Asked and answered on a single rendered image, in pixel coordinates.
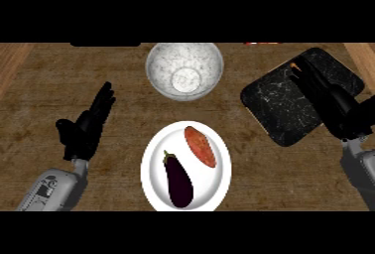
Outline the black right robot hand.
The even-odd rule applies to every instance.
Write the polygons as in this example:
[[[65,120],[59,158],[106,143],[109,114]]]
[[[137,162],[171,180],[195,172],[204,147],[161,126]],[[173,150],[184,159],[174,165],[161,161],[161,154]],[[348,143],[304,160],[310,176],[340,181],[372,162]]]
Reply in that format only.
[[[304,58],[295,58],[291,81],[311,103],[320,121],[335,138],[353,140],[373,133],[375,95],[357,102],[353,95],[331,83],[317,68]]]

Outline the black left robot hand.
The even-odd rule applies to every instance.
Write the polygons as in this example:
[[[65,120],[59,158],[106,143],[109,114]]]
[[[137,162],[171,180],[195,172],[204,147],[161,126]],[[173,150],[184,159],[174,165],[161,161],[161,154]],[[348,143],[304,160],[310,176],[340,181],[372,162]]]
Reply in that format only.
[[[94,156],[102,128],[114,102],[111,83],[106,82],[96,94],[91,107],[81,113],[78,120],[75,122],[69,119],[56,121],[60,143],[65,145],[63,159],[66,161],[74,159],[89,161]]]

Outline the white oval plate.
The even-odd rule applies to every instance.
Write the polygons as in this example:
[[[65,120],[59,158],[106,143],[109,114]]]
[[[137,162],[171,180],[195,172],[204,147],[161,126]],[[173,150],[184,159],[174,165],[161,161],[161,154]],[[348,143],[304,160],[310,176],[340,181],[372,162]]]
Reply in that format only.
[[[193,155],[184,138],[184,128],[192,126],[205,136],[215,158],[208,167]],[[193,199],[186,207],[176,207],[168,194],[165,153],[174,154],[186,170],[193,187]],[[226,143],[217,132],[201,122],[179,121],[153,135],[145,148],[140,163],[142,189],[156,211],[214,211],[229,190],[232,181],[232,158]]]

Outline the dark purple eggplant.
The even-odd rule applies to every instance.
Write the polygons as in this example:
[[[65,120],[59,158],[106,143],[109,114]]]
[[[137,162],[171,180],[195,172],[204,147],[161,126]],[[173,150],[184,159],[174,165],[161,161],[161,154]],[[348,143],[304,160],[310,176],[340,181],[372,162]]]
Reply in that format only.
[[[167,173],[170,200],[176,207],[183,208],[193,199],[190,178],[174,154],[164,152],[162,164]]]

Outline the white marble bowl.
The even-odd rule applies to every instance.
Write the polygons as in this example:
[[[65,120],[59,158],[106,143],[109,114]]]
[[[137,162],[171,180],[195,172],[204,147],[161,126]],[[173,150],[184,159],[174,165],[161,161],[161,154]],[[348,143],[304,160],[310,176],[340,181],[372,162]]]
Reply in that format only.
[[[223,55],[213,43],[158,43],[145,71],[155,90],[176,101],[202,98],[218,84]]]

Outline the black marble cutting board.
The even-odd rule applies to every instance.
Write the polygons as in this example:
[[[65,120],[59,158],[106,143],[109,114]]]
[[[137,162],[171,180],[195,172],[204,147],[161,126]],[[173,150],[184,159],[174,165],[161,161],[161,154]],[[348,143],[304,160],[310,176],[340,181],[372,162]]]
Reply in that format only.
[[[310,48],[298,56],[310,61],[329,82],[338,84],[351,96],[362,92],[363,80],[322,48]],[[292,60],[283,62],[241,92],[245,107],[282,147],[292,146],[322,124],[313,106],[289,80],[291,63]]]

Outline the orange sweet potato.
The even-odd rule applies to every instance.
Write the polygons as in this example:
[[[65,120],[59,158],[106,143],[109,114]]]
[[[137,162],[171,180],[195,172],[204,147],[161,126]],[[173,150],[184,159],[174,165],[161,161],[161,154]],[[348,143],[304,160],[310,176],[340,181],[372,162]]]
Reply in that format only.
[[[214,152],[205,135],[192,127],[184,128],[184,139],[193,155],[205,166],[214,168],[217,166]]]

